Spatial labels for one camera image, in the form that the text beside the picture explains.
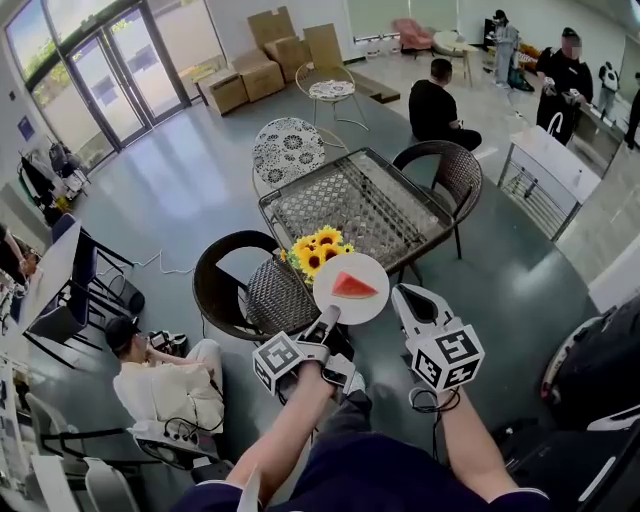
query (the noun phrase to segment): sunflower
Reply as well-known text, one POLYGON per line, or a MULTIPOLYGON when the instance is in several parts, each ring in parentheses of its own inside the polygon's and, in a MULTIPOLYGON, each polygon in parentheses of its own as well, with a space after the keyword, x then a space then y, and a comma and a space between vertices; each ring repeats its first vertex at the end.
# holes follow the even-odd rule
POLYGON ((309 249, 310 251, 314 251, 316 249, 316 236, 311 235, 298 238, 291 251, 295 256, 299 258, 302 249, 309 249))
POLYGON ((324 244, 320 246, 320 252, 322 252, 322 256, 326 263, 334 256, 338 256, 339 254, 344 254, 344 248, 340 247, 338 244, 333 244, 333 245, 324 244))
POLYGON ((324 264, 324 254, 317 249, 312 251, 308 247, 303 247, 298 258, 300 260, 300 268, 309 277, 315 277, 320 267, 324 264))
POLYGON ((339 244, 342 242, 342 233, 337 229, 333 229, 331 226, 325 226, 316 233, 316 239, 319 245, 339 244))

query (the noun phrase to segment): baseball cap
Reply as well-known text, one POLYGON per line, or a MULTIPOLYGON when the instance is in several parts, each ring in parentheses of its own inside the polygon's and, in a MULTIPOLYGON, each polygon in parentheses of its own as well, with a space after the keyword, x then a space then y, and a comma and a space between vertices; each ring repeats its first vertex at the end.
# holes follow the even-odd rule
POLYGON ((568 39, 574 39, 577 42, 582 42, 582 38, 578 35, 578 33, 573 30, 571 27, 566 27, 562 31, 562 37, 566 37, 568 39))
POLYGON ((104 328, 107 345, 116 355, 126 348, 131 342, 131 338, 139 332, 140 329, 135 325, 133 319, 128 316, 112 318, 104 328))

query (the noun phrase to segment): floor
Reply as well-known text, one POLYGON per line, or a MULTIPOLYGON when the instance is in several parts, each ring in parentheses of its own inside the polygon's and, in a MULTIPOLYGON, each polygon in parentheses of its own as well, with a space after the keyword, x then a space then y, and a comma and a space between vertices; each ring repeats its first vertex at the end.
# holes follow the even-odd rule
MULTIPOLYGON (((465 81, 461 63, 454 60, 454 77, 448 86, 458 104, 465 128, 482 134, 483 144, 474 152, 484 174, 497 183, 509 151, 509 135, 535 124, 540 83, 532 73, 526 78, 534 93, 505 91, 492 84, 493 76, 483 71, 490 57, 483 51, 472 54, 473 89, 465 81)), ((428 78, 432 57, 392 55, 352 64, 350 68, 398 90, 400 100, 387 106, 408 119, 408 98, 416 80, 428 78)), ((587 157, 569 147, 581 158, 587 157)), ((558 247, 586 283, 593 281, 640 233, 640 152, 623 145, 603 183, 585 204, 559 240, 558 247)))
MULTIPOLYGON (((370 146, 393 159, 410 141, 407 121, 366 98, 361 105, 370 132, 346 123, 337 126, 328 108, 319 112, 319 124, 335 131, 351 149, 370 146)), ((354 105, 339 108, 344 115, 358 115, 354 105)), ((163 270, 190 270, 206 247, 228 233, 266 231, 251 186, 250 149, 262 126, 289 115, 312 115, 311 104, 295 86, 226 118, 196 105, 94 173, 89 197, 81 199, 76 212, 89 233, 134 261, 145 263, 162 250, 161 262, 129 272, 147 300, 140 317, 143 329, 184 332, 191 344, 204 331, 222 344, 227 403, 223 450, 232 460, 271 426, 281 405, 251 372, 253 345, 205 325, 193 299, 192 276, 163 270)), ((514 116, 514 129, 521 122, 514 116)), ((339 151, 330 148, 328 153, 334 158, 339 151)), ((429 179, 419 162, 408 172, 412 179, 429 179)), ((491 177, 497 172, 487 169, 491 177)), ((455 313, 474 326, 485 347, 484 366, 469 394, 489 427, 520 417, 549 421, 537 395, 539 379, 563 338, 595 315, 587 288, 557 248, 489 180, 478 206, 462 224, 461 237, 462 260, 449 240, 421 258, 418 267, 425 286, 443 295, 455 313)), ((228 257, 222 266, 246 282, 262 259, 264 255, 249 252, 228 257)), ((406 280, 412 279, 408 272, 406 280)), ((88 334, 100 340, 99 332, 88 334)), ((390 304, 350 335, 355 363, 373 398, 374 428, 430 450, 433 418, 407 406, 414 384, 400 358, 404 340, 390 304)), ((36 395, 81 431, 131 425, 113 392, 118 362, 110 353, 82 346, 52 348, 76 361, 79 369, 68 370, 33 349, 36 395)), ((87 448, 92 455, 111 459, 142 457, 127 436, 92 442, 87 448)), ((286 499, 293 481, 276 499, 286 499)), ((169 510, 191 485, 188 474, 166 466, 146 468, 145 484, 146 508, 154 512, 169 510)))

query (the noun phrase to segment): white plate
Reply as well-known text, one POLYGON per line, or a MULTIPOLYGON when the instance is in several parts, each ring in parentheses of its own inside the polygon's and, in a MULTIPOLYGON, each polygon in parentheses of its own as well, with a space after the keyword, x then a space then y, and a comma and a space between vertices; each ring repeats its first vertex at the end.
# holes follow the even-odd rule
POLYGON ((331 258, 316 274, 313 298, 320 311, 332 304, 340 308, 338 323, 358 325, 375 318, 389 299, 389 276, 376 260, 365 254, 341 254, 331 258), (346 299, 331 293, 340 272, 347 272, 356 279, 378 290, 368 299, 346 299))

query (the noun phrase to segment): person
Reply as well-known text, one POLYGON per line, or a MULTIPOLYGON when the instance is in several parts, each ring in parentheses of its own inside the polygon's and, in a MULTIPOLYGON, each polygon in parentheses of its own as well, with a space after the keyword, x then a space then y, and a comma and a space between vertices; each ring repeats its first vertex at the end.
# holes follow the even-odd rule
POLYGON ((598 99, 598 110, 604 117, 613 110, 613 102, 616 99, 616 92, 620 89, 620 75, 613 69, 611 62, 605 62, 598 73, 600 82, 600 98, 598 99))
POLYGON ((562 32, 562 48, 547 48, 538 59, 536 71, 543 81, 537 124, 549 130, 557 113, 562 114, 560 131, 553 136, 565 146, 571 139, 580 105, 593 100, 593 79, 589 67, 580 62, 582 39, 572 28, 562 32))
POLYGON ((496 63, 495 84, 498 87, 509 87, 509 72, 513 57, 520 46, 518 30, 509 23, 507 15, 502 9, 496 11, 493 17, 496 22, 496 63))
MULTIPOLYGON (((636 81, 640 87, 640 73, 636 73, 636 81)), ((640 89, 636 93, 636 97, 633 99, 633 105, 631 105, 631 114, 629 115, 629 130, 624 140, 629 146, 629 149, 633 149, 636 145, 636 130, 638 129, 638 123, 640 123, 640 89)))
POLYGON ((9 228, 0 223, 0 269, 16 283, 24 286, 38 265, 38 256, 22 240, 16 239, 9 228))
MULTIPOLYGON (((334 392, 317 363, 304 363, 295 391, 270 430, 240 457, 226 481, 193 487, 172 512, 265 508, 294 469, 334 392)), ((419 448, 372 433, 372 404, 364 382, 356 382, 316 435, 290 500, 268 510, 550 511, 541 491, 514 483, 467 395, 460 390, 459 396, 459 404, 442 416, 451 471, 419 448)), ((441 405, 450 399, 450 393, 439 396, 441 405)))
POLYGON ((431 77, 418 80, 409 96, 409 120, 419 141, 448 140, 473 151, 482 143, 478 132, 465 130, 458 120, 456 100, 444 88, 451 82, 453 68, 445 59, 431 62, 431 77))
POLYGON ((214 434, 223 431, 218 343, 201 340, 186 358, 165 354, 127 316, 111 319, 105 337, 122 365, 113 387, 136 422, 180 418, 214 434))

